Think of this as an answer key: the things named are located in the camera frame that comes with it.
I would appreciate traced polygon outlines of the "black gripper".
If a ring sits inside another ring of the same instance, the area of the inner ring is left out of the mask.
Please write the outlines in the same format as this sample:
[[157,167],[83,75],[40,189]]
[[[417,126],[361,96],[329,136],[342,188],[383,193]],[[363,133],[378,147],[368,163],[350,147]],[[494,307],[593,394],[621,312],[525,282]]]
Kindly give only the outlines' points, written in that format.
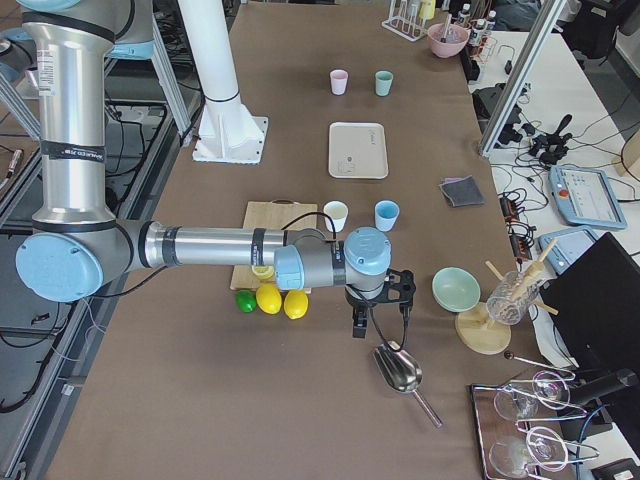
[[396,304],[402,317],[407,320],[413,308],[413,297],[416,291],[414,273],[411,270],[388,269],[380,292],[367,298],[363,290],[347,286],[345,297],[352,312],[352,337],[365,338],[368,319],[373,318],[373,309],[381,304]]

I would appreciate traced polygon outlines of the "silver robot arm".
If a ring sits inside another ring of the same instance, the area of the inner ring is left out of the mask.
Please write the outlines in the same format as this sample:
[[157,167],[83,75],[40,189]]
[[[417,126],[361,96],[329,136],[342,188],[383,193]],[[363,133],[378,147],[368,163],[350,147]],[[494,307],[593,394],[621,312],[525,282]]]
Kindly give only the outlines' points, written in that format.
[[36,45],[43,204],[18,248],[22,282],[67,303],[142,268],[271,265],[283,290],[341,286],[363,337],[379,304],[403,317],[413,306],[410,271],[390,266],[391,244],[372,227],[345,240],[309,228],[185,228],[118,219],[105,200],[106,58],[153,55],[148,1],[25,1],[22,21]]

